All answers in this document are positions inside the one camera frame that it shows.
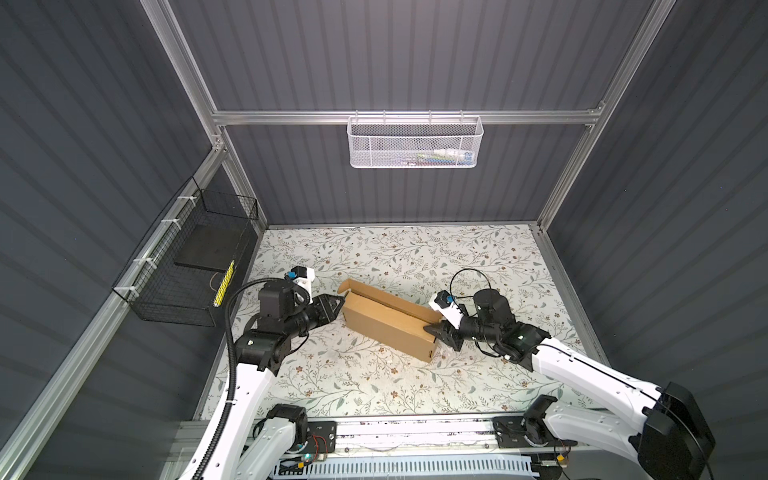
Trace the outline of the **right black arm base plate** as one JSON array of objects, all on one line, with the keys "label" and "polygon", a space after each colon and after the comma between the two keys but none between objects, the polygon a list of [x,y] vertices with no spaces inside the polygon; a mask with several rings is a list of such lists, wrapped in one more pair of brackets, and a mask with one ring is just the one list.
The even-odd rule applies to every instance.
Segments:
[{"label": "right black arm base plate", "polygon": [[500,448],[544,448],[577,446],[573,440],[561,439],[544,425],[542,420],[527,419],[524,415],[502,415],[491,419],[496,442]]}]

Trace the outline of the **brown cardboard box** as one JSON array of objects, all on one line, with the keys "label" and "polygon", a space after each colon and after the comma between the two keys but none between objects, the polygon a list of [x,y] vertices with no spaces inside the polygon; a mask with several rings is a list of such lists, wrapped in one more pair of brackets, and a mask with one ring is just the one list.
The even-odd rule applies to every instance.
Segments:
[{"label": "brown cardboard box", "polygon": [[436,338],[425,330],[442,315],[354,279],[338,288],[345,295],[342,313],[351,330],[415,359],[429,363],[436,352]]}]

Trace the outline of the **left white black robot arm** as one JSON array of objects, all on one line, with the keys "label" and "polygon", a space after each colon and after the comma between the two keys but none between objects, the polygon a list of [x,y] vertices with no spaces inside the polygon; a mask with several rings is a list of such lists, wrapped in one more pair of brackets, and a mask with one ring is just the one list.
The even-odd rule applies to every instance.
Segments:
[{"label": "left white black robot arm", "polygon": [[[267,414],[254,443],[246,447],[257,410],[275,383],[284,360],[310,333],[337,319],[345,298],[312,293],[315,271],[295,266],[282,277],[264,277],[229,289],[223,308],[228,362],[227,385],[182,479],[266,479],[280,457],[306,443],[306,410],[277,406]],[[235,304],[258,286],[260,311],[239,338],[232,332]]]}]

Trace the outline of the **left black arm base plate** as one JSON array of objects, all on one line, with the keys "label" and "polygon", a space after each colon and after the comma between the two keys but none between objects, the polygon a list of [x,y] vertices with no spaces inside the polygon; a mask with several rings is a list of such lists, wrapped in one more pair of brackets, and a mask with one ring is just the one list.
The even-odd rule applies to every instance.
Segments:
[{"label": "left black arm base plate", "polygon": [[287,455],[330,454],[336,450],[338,436],[336,421],[310,420],[306,425],[297,427],[294,443],[286,451]]}]

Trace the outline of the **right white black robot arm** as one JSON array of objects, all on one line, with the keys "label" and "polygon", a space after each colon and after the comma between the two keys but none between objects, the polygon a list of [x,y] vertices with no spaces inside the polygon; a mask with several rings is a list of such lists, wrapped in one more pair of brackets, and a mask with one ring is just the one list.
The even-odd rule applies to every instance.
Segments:
[{"label": "right white black robot arm", "polygon": [[496,289],[482,289],[472,300],[475,311],[469,313],[450,292],[437,292],[429,305],[441,319],[426,332],[455,351],[467,340],[487,344],[487,355],[569,386],[601,407],[538,396],[518,428],[528,444],[587,444],[635,462],[653,479],[712,474],[716,440],[690,390],[674,382],[660,387],[590,359],[547,331],[518,321]]}]

